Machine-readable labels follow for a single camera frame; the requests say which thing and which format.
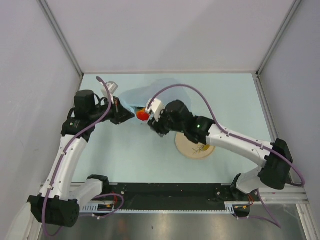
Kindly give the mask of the fake orange persimmon fruit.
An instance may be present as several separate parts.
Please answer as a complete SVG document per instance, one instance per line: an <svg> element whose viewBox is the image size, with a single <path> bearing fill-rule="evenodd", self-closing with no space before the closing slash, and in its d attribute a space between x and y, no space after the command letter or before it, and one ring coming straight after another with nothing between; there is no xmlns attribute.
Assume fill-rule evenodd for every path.
<svg viewBox="0 0 320 240"><path fill-rule="evenodd" d="M140 109L136 112L136 117L140 120L140 121L148 121L150 118L150 115L146 112L146 110Z"/></svg>

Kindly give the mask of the round beige ceramic plate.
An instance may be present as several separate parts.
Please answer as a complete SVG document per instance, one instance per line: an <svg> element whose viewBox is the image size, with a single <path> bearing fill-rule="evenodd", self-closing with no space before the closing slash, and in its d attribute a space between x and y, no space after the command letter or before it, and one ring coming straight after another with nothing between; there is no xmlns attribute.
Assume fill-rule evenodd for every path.
<svg viewBox="0 0 320 240"><path fill-rule="evenodd" d="M185 157L193 160L203 160L209 157L216 149L211 145L206 151L202 151L203 143L193 143L184 136L183 133L177 133L175 136L175 146L177 150Z"/></svg>

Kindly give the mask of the fake yellow banana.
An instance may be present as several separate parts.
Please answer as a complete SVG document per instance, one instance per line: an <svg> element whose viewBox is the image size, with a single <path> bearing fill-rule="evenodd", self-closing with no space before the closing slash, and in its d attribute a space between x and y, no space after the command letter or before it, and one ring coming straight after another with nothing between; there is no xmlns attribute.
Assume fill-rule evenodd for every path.
<svg viewBox="0 0 320 240"><path fill-rule="evenodd" d="M210 147L211 146L207 144L207 145L204 145L201 150L204 152L204 151L207 151Z"/></svg>

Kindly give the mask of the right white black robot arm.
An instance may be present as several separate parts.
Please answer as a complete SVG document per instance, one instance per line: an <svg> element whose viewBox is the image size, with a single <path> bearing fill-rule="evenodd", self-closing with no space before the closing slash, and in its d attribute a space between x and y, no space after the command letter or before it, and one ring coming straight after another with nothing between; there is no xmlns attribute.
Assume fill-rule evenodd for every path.
<svg viewBox="0 0 320 240"><path fill-rule="evenodd" d="M284 140L262 141L219 128L213 119L194 116L180 100L164 105L157 98L150 99L145 107L145 111L153 115L148 125L161 137L171 131L182 133L194 144L223 148L256 164L256 168L237 174L232 181L230 194L235 200L242 201L260 188L285 188L293 159Z"/></svg>

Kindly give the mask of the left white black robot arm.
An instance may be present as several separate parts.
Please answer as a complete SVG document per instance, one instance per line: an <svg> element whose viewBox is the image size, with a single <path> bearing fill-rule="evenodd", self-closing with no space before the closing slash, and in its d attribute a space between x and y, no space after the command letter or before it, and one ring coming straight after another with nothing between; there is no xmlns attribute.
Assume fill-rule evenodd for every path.
<svg viewBox="0 0 320 240"><path fill-rule="evenodd" d="M134 116L117 97L113 96L111 100L99 98L92 90L76 93L74 107L62 125L59 151L47 180L39 193L27 200L38 222L70 228L87 203L95 197L100 200L110 198L112 188L108 177L92 174L74 191L71 191L72 179L95 130L94 123L110 121L119 125Z"/></svg>

